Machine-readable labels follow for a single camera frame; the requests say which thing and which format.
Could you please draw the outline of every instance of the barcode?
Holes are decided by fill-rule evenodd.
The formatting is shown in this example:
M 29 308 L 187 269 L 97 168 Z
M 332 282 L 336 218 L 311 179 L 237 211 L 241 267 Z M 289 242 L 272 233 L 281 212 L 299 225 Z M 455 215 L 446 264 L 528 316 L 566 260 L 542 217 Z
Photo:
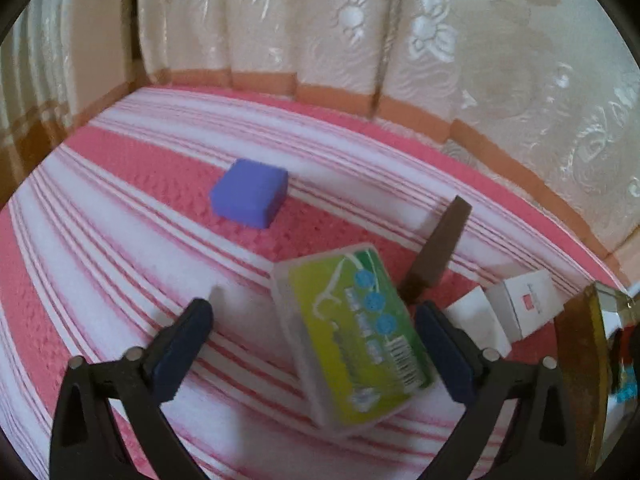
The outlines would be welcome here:
M 386 350 L 394 360 L 403 391 L 410 394 L 424 383 L 424 375 L 414 355 L 414 349 L 404 336 L 396 337 L 386 344 Z

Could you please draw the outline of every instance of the red logo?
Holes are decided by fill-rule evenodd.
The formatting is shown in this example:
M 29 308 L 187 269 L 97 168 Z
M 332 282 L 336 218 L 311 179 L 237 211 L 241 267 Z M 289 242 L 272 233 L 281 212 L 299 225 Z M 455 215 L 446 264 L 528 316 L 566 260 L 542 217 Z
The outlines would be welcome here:
M 533 306 L 533 298 L 530 294 L 526 294 L 522 297 L 522 301 L 524 301 L 524 306 L 527 310 L 533 310 L 535 307 Z

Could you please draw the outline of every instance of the metal screw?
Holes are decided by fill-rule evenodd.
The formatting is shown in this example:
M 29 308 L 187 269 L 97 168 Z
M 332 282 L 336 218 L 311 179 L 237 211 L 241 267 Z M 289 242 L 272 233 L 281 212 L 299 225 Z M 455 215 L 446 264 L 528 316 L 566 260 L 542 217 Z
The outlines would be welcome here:
M 132 346 L 131 348 L 129 348 L 129 350 L 124 352 L 124 357 L 127 359 L 127 361 L 137 361 L 142 357 L 144 353 L 145 351 L 139 346 Z
M 482 350 L 482 357 L 484 357 L 490 363 L 495 363 L 500 359 L 500 354 L 494 348 L 485 348 Z
M 558 367 L 558 361 L 553 359 L 551 356 L 546 356 L 542 359 L 542 365 L 549 370 L 555 370 Z
M 69 359 L 69 368 L 71 368 L 72 370 L 76 370 L 81 367 L 83 363 L 84 357 L 82 357 L 81 355 L 73 356 L 71 359 Z

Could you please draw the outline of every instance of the blue gripper pad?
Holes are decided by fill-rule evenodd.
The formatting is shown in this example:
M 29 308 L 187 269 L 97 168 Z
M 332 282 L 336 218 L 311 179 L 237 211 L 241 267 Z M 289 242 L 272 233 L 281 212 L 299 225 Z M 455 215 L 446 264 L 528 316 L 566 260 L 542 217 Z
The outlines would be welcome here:
M 153 398 L 160 404 L 175 394 L 213 329 L 213 308 L 196 298 L 148 346 L 142 365 Z
M 417 307 L 415 329 L 451 398 L 473 404 L 476 379 L 482 373 L 478 347 L 430 301 Z

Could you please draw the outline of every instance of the blue circle print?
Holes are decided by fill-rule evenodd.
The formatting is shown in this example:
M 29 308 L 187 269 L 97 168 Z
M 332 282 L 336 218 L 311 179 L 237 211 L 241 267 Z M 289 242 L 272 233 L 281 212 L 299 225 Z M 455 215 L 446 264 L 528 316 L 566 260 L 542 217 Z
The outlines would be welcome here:
M 380 335 L 390 335 L 397 327 L 398 322 L 391 314 L 383 314 L 376 321 L 376 330 Z
M 355 280 L 356 285 L 360 288 L 371 288 L 376 283 L 376 277 L 373 275 L 373 272 L 367 269 L 356 272 Z
M 364 308 L 377 312 L 385 307 L 385 297 L 379 292 L 370 292 L 364 297 Z

